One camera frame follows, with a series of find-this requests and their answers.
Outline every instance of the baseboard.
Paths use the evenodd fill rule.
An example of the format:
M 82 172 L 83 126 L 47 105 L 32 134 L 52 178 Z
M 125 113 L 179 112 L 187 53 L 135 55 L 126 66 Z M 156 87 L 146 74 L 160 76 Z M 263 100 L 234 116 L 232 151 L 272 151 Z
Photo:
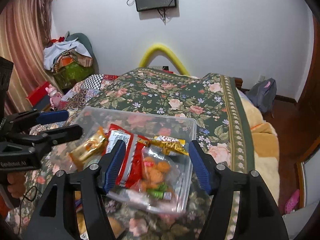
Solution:
M 245 89 L 245 88 L 241 88 L 242 92 L 247 92 L 249 91 L 249 89 Z M 275 100 L 279 100 L 279 101 L 283 101 L 283 102 L 288 102 L 288 103 L 293 103 L 293 104 L 297 104 L 297 101 L 294 98 L 288 98 L 288 97 L 284 97 L 284 96 L 279 96 L 276 95 Z

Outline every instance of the metal pivot bolt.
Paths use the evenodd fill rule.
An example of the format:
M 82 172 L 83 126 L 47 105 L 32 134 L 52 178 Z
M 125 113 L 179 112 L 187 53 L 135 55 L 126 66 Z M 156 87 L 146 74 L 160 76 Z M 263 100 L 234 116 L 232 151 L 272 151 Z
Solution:
M 97 163 L 90 165 L 90 170 L 92 170 L 92 171 L 96 170 L 97 168 L 99 168 L 99 165 Z
M 221 163 L 217 164 L 217 169 L 218 169 L 219 171 L 223 171 L 225 168 L 226 168 L 226 167 L 225 167 L 223 164 L 221 164 Z
M 61 177 L 63 174 L 64 174 L 64 171 L 63 171 L 63 170 L 59 170 L 59 171 L 56 172 L 56 175 L 57 175 L 58 177 Z
M 29 152 L 30 152 L 30 153 L 34 153 L 35 151 L 36 151 L 35 148 L 33 148 L 33 147 L 30 147 L 30 148 L 29 148 Z
M 252 176 L 254 176 L 254 177 L 258 177 L 259 176 L 259 172 L 255 171 L 255 170 L 251 171 L 250 174 Z

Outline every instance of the red and silver package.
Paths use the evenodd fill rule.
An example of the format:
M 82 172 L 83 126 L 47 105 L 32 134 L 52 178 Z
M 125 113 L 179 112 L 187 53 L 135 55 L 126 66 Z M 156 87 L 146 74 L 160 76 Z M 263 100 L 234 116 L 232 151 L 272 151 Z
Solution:
M 139 142 L 139 139 L 148 140 L 148 138 L 129 133 L 120 126 L 111 124 L 108 133 L 108 146 L 106 153 L 110 153 L 118 140 L 123 140 L 126 144 L 126 153 L 124 156 L 116 185 L 130 188 L 142 178 L 142 149 L 145 144 Z

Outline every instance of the plastic box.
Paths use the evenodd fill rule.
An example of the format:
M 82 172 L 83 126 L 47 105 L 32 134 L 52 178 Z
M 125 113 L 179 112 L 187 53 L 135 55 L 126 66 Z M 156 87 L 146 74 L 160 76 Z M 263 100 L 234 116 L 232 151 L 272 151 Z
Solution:
M 85 138 L 97 131 L 97 125 L 108 129 L 111 123 L 115 123 L 131 133 L 140 134 L 148 138 L 154 138 L 157 135 L 168 135 L 173 138 L 183 139 L 186 141 L 186 150 L 188 150 L 190 141 L 196 139 L 196 120 L 192 118 L 125 112 L 86 106 L 71 123 L 77 123 L 84 129 Z M 117 186 L 110 191 L 108 196 L 114 200 L 128 203 L 131 206 L 152 213 L 184 213 L 191 184 L 191 160 L 185 155 L 170 158 L 177 164 L 176 166 L 180 171 L 180 177 L 175 188 L 177 203 L 174 208 L 143 203 L 143 200 L 141 200 L 141 203 L 136 203 L 129 197 L 129 195 L 133 194 L 132 190 L 128 191 Z

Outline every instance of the human hand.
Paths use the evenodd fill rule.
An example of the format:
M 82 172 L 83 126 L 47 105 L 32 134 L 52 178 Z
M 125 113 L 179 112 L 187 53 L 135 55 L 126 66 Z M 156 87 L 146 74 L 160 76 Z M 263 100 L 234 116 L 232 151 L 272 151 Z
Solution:
M 11 184 L 8 186 L 8 191 L 11 193 L 12 197 L 20 198 L 26 191 L 26 178 L 25 172 L 14 172 L 8 173 L 8 182 Z

